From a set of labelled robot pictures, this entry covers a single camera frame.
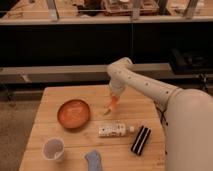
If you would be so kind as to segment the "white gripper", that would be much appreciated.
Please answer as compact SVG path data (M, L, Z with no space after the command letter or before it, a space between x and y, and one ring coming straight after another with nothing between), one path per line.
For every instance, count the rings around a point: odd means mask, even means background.
M109 83L109 89L110 89L110 94L112 95L112 97L110 99L109 104L107 105L107 108L113 111L118 104L118 101L119 101L118 97L120 97L124 91L124 87Z

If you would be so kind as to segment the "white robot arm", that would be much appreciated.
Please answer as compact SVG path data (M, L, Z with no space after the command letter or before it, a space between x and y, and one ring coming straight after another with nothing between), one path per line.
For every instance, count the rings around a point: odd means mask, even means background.
M137 74L132 66L128 57L107 66L110 91L119 97L128 85L165 110L165 171L213 171L213 97Z

